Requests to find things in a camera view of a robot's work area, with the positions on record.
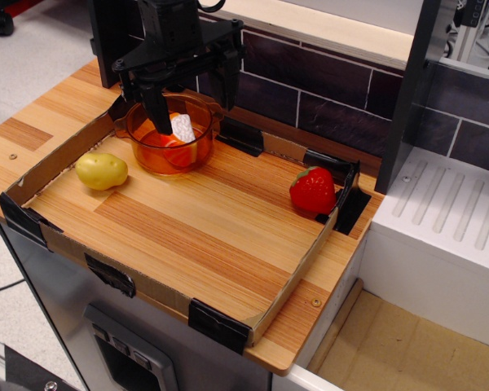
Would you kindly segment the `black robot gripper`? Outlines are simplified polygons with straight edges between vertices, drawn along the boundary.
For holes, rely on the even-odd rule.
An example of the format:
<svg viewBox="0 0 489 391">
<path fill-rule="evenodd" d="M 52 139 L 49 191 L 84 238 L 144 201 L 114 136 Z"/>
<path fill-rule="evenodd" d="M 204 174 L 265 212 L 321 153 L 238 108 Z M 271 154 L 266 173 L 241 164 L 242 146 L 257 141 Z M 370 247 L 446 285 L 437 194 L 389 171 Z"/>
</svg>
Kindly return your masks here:
<svg viewBox="0 0 489 391">
<path fill-rule="evenodd" d="M 238 19 L 200 19 L 202 11 L 218 11 L 224 2 L 203 7 L 198 1 L 139 1 L 143 42 L 112 64 L 121 80 L 122 96 L 142 102 L 159 134 L 173 133 L 161 91 L 206 73 L 213 98 L 230 111 L 236 105 L 240 64 L 245 56 Z"/>
</svg>

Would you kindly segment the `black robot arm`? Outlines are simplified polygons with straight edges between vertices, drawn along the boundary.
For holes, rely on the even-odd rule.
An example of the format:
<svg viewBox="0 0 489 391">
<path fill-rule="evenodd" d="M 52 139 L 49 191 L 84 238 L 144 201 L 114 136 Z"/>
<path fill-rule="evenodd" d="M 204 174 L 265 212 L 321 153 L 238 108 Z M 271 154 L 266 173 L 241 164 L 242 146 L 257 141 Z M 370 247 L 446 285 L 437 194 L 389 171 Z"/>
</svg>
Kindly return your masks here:
<svg viewBox="0 0 489 391">
<path fill-rule="evenodd" d="M 198 1 L 139 1 L 143 42 L 117 59 L 112 70 L 121 81 L 123 98 L 143 105 L 161 134 L 173 133 L 162 91 L 203 73 L 211 94 L 230 111 L 236 104 L 240 64 L 245 56 L 238 19 L 206 22 L 200 13 L 220 10 L 224 1 L 204 6 Z"/>
</svg>

